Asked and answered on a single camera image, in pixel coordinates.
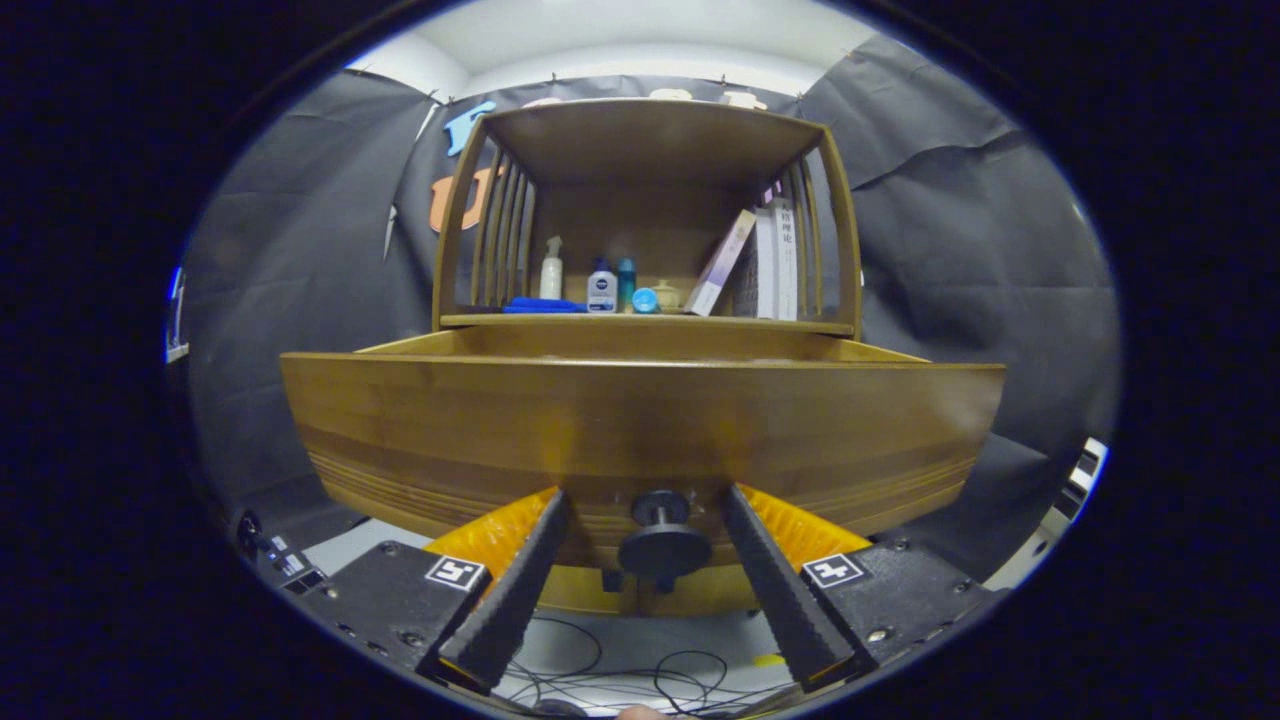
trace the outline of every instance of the book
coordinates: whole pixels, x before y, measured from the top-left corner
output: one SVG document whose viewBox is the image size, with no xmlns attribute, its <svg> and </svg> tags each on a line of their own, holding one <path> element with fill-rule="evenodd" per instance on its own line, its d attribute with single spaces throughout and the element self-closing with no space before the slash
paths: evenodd
<svg viewBox="0 0 1280 720">
<path fill-rule="evenodd" d="M 796 223 L 791 201 L 774 197 L 769 201 L 773 215 L 774 246 L 777 252 L 778 277 L 774 284 L 777 292 L 777 319 L 795 320 L 796 304 L 800 299 L 800 265 L 796 259 Z"/>
<path fill-rule="evenodd" d="M 755 209 L 755 229 L 739 260 L 733 315 L 737 318 L 777 319 L 777 252 L 773 215 L 767 208 Z"/>
<path fill-rule="evenodd" d="M 742 252 L 742 246 L 746 245 L 746 236 L 750 234 L 754 224 L 755 213 L 742 210 L 737 214 L 733 225 L 716 247 L 710 261 L 703 268 L 703 274 L 699 275 L 698 284 L 689 293 L 689 300 L 685 301 L 685 313 L 694 313 L 704 318 L 712 314 L 712 307 L 716 306 L 716 300 L 719 297 L 721 291 L 724 290 L 730 270 L 737 263 L 737 256 Z"/>
</svg>

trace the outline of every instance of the book spine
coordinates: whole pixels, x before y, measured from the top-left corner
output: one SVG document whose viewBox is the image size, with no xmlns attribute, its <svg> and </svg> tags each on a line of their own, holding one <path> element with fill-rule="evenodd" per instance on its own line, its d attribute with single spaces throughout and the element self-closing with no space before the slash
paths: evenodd
<svg viewBox="0 0 1280 720">
<path fill-rule="evenodd" d="M 773 217 L 768 213 L 756 214 L 755 220 L 755 277 L 756 277 L 756 306 L 755 316 L 763 319 L 777 319 L 778 316 L 778 291 L 777 291 L 777 247 L 773 240 Z"/>
<path fill-rule="evenodd" d="M 800 270 L 796 259 L 795 213 L 788 202 L 780 199 L 773 218 L 778 249 L 778 319 L 795 320 Z"/>
</svg>

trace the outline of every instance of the blue bottle cap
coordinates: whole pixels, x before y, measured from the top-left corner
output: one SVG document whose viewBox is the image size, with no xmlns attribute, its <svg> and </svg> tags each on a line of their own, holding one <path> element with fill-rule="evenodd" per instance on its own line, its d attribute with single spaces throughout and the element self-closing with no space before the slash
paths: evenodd
<svg viewBox="0 0 1280 720">
<path fill-rule="evenodd" d="M 658 293 L 648 287 L 641 287 L 631 293 L 631 306 L 641 315 L 658 313 Z"/>
</svg>

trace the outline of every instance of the bottle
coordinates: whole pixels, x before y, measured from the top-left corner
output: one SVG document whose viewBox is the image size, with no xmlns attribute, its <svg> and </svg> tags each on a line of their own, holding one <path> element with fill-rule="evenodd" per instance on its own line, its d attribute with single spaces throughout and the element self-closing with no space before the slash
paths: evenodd
<svg viewBox="0 0 1280 720">
<path fill-rule="evenodd" d="M 559 246 L 563 241 L 553 234 L 547 241 L 547 258 L 543 259 L 543 282 L 538 287 L 538 297 L 559 300 L 564 288 L 564 261 L 559 259 Z"/>
<path fill-rule="evenodd" d="M 630 258 L 618 260 L 618 307 L 631 311 L 631 293 L 636 291 L 636 264 Z"/>
<path fill-rule="evenodd" d="M 586 311 L 617 313 L 618 278 L 609 272 L 609 261 L 595 259 L 595 272 L 586 278 Z"/>
<path fill-rule="evenodd" d="M 641 287 L 631 295 L 631 306 L 641 315 L 657 315 L 662 313 L 658 307 L 658 293 L 648 287 Z"/>
</svg>

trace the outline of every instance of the drawer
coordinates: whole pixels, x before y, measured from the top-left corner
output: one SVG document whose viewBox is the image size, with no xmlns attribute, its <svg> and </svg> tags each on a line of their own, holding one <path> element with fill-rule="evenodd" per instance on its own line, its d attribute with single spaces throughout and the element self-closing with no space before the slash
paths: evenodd
<svg viewBox="0 0 1280 720">
<path fill-rule="evenodd" d="M 439 537 L 559 486 L 568 568 L 617 568 L 631 498 L 659 488 L 689 497 L 712 566 L 737 562 L 717 503 L 731 482 L 864 536 L 936 510 L 1004 380 L 1001 365 L 699 323 L 476 325 L 280 364 L 334 498 Z"/>
</svg>

